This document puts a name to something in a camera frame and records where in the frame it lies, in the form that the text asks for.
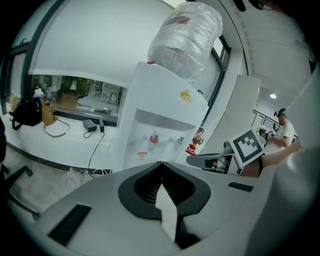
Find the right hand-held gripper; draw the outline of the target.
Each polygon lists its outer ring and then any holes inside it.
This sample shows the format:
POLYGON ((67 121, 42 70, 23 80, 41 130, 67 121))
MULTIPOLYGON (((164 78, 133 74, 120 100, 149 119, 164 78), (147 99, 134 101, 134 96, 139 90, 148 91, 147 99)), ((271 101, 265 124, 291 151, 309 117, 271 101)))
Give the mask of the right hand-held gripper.
POLYGON ((244 167, 263 153, 257 133, 248 128, 224 143, 223 154, 190 155, 186 162, 205 171, 240 175, 244 167))

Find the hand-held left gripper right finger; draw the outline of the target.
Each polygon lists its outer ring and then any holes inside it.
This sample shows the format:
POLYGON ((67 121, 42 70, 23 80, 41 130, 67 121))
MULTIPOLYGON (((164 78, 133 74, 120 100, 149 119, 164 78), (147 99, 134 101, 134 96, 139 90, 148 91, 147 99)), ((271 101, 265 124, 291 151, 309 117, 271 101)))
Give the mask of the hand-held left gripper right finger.
POLYGON ((169 256, 249 256, 250 238, 263 212, 273 169, 259 178, 161 164, 162 182, 177 203, 177 241, 169 256))

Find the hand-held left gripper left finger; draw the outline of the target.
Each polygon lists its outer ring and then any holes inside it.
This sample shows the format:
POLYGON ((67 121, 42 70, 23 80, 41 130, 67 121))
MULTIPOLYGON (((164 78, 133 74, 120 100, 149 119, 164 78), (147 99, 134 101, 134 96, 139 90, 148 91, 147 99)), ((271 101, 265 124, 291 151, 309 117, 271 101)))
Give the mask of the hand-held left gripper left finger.
POLYGON ((51 256, 172 256, 179 246, 160 219, 139 218, 119 198, 123 182, 153 168, 144 164, 94 178, 49 207, 33 239, 51 256))

